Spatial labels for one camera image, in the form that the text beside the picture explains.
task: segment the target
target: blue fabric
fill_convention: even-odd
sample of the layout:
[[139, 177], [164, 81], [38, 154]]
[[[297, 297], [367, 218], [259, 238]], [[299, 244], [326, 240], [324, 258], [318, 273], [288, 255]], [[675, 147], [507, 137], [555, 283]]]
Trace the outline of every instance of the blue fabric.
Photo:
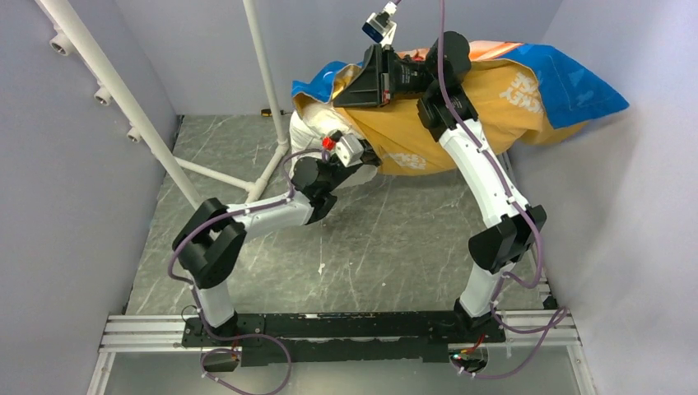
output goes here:
[[550, 124], [555, 129], [628, 108], [611, 86], [550, 45], [524, 44], [500, 56], [530, 68]]

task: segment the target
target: gray marble tile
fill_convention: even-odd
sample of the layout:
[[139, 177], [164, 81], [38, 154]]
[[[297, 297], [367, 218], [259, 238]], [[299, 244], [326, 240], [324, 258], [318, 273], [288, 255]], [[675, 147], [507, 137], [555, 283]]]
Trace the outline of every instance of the gray marble tile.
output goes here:
[[[271, 158], [274, 136], [270, 118], [186, 117], [174, 153], [252, 181]], [[241, 189], [189, 175], [207, 198], [244, 201]], [[264, 197], [285, 190], [277, 171]], [[458, 172], [378, 176], [337, 195], [339, 202], [324, 220], [244, 246], [228, 284], [238, 311], [452, 308], [473, 265], [468, 239], [484, 229], [475, 199]], [[165, 178], [128, 314], [177, 314], [192, 303], [186, 288], [165, 274], [170, 244], [192, 213], [171, 179]], [[527, 278], [533, 273], [530, 262], [515, 271]], [[540, 309], [542, 304], [536, 290], [512, 285], [505, 288], [500, 306]]]

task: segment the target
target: white pipe frame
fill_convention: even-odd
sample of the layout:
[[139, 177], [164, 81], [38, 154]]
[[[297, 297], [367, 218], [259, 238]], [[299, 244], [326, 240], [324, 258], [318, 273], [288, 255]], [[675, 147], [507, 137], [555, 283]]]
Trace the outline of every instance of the white pipe frame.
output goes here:
[[274, 170], [288, 152], [289, 139], [288, 134], [283, 130], [281, 111], [279, 110], [269, 63], [264, 50], [262, 34], [257, 21], [257, 12], [254, 9], [252, 0], [243, 1], [244, 9], [248, 18], [249, 29], [252, 33], [254, 50], [257, 54], [259, 70], [262, 73], [264, 89], [267, 93], [269, 107], [272, 110], [272, 119], [278, 143], [272, 159], [262, 172], [262, 175], [254, 182], [237, 179], [228, 174], [175, 157], [68, 0], [36, 0], [36, 2], [53, 22], [54, 29], [58, 33], [57, 37], [62, 40], [61, 45], [67, 49], [66, 53], [61, 54], [69, 55], [73, 52], [73, 48], [75, 52], [80, 54], [87, 68], [95, 76], [100, 91], [107, 92], [111, 96], [110, 98], [119, 105], [126, 118], [128, 118], [131, 128], [127, 133], [127, 137], [134, 142], [142, 139], [148, 145], [153, 156], [162, 164], [165, 171], [167, 171], [194, 209], [201, 205], [203, 198], [183, 169], [244, 189], [249, 193], [245, 202], [259, 200]]

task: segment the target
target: red button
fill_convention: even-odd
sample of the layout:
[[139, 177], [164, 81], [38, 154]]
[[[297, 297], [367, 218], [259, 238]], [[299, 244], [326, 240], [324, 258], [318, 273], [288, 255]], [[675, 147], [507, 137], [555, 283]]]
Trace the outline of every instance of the red button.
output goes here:
[[337, 145], [337, 143], [334, 142], [331, 138], [326, 137], [323, 139], [323, 148], [327, 151], [333, 150], [335, 145]]

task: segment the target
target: circular hole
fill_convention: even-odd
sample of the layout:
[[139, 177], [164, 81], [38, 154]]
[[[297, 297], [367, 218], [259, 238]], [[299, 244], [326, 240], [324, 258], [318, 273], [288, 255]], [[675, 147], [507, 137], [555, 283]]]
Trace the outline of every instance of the circular hole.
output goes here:
[[51, 43], [51, 48], [53, 48], [54, 51], [56, 51], [56, 52], [58, 52], [58, 53], [60, 53], [60, 54], [62, 54], [62, 55], [65, 55], [65, 54], [66, 54], [65, 48], [62, 47], [62, 46], [60, 46], [60, 45], [58, 45], [58, 44], [56, 44], [56, 43]]

